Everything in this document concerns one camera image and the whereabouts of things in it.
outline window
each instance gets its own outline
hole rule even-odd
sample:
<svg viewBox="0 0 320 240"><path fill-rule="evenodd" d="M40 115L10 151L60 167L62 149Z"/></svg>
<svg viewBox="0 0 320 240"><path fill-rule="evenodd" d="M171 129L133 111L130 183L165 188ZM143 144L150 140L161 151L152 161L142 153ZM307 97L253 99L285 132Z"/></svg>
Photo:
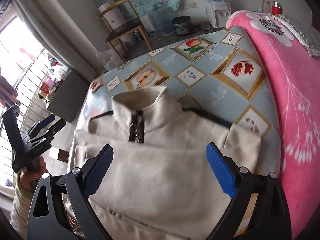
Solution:
<svg viewBox="0 0 320 240"><path fill-rule="evenodd" d="M50 62L48 52L36 40L18 17L6 21L1 28L0 21L0 68L1 75L17 89L21 102L18 127L26 132L34 122L49 115L45 103L37 93L44 79L48 77ZM12 148L2 123L4 108L0 107L0 184L7 180L14 182L11 167Z"/></svg>

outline jacket collar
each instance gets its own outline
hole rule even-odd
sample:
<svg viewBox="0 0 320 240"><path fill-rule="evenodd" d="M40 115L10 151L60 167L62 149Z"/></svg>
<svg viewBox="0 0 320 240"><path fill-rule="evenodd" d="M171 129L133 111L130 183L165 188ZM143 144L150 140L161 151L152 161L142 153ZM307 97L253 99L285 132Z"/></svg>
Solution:
<svg viewBox="0 0 320 240"><path fill-rule="evenodd" d="M145 132L165 126L182 111L165 86L141 88L112 97L112 108L116 121L126 129L131 124L131 114L143 112Z"/></svg>

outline power outlet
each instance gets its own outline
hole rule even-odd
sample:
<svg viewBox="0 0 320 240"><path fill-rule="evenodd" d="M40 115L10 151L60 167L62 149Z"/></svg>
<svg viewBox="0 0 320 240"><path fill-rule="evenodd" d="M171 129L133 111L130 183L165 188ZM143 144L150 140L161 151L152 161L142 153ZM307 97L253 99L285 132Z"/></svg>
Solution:
<svg viewBox="0 0 320 240"><path fill-rule="evenodd" d="M184 9L189 9L189 8L190 8L189 3L188 3L188 2L187 2L187 3L184 3L184 4L183 4L183 8L184 8Z"/></svg>
<svg viewBox="0 0 320 240"><path fill-rule="evenodd" d="M197 7L195 2L189 2L189 6L190 6L190 8L196 8Z"/></svg>

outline pink blanket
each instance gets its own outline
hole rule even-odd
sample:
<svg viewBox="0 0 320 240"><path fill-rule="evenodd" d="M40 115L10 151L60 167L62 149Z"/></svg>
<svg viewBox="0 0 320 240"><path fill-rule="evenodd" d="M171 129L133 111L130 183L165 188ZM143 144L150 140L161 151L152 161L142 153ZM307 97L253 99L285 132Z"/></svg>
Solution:
<svg viewBox="0 0 320 240"><path fill-rule="evenodd" d="M234 13L257 49L273 90L282 134L280 179L290 210L292 239L320 202L320 59L267 14Z"/></svg>

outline person's arm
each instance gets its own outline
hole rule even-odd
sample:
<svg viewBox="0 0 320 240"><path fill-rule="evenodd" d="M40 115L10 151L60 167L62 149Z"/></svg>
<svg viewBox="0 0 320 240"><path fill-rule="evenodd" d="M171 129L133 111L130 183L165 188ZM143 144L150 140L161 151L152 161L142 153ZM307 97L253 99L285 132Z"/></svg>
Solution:
<svg viewBox="0 0 320 240"><path fill-rule="evenodd" d="M17 174L16 195L13 200L10 223L23 239L26 239L27 236L28 215L33 197L30 182L39 180L42 173L48 172L42 157L40 157L40 166L38 173L28 172L26 168L23 168Z"/></svg>

